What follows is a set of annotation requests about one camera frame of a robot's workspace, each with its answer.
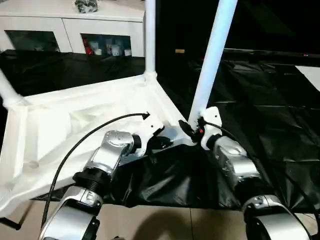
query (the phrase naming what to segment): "black tarp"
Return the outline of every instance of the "black tarp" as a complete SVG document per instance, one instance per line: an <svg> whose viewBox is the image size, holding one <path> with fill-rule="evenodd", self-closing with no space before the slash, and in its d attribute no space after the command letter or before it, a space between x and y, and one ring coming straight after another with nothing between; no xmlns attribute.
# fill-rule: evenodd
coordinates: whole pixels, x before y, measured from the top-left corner
<svg viewBox="0 0 320 240"><path fill-rule="evenodd" d="M177 57L158 81L188 118L199 71ZM76 53L6 51L0 67L23 96L142 74L144 59ZM217 106L223 127L254 157L278 196L296 212L309 212L300 192L272 162L291 176L320 208L320 93L293 65L224 57L209 106ZM0 110L1 134L6 111ZM116 172L106 203L132 207L238 209L239 203L214 157L199 146L178 146L124 165ZM64 190L56 191L58 200Z"/></svg>

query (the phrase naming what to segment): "white pole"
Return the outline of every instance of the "white pole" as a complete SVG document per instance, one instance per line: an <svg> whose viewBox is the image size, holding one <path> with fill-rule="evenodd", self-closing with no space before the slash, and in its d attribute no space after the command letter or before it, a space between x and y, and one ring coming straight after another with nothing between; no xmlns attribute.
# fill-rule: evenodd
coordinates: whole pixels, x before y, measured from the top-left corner
<svg viewBox="0 0 320 240"><path fill-rule="evenodd" d="M220 0L196 87L188 123L197 128L200 113L207 108L218 66L226 44L238 0Z"/></svg>
<svg viewBox="0 0 320 240"><path fill-rule="evenodd" d="M145 0L145 73L156 72L156 0Z"/></svg>
<svg viewBox="0 0 320 240"><path fill-rule="evenodd" d="M18 103L22 97L16 93L6 76L0 69L0 96L3 99L3 106L7 107L10 104Z"/></svg>

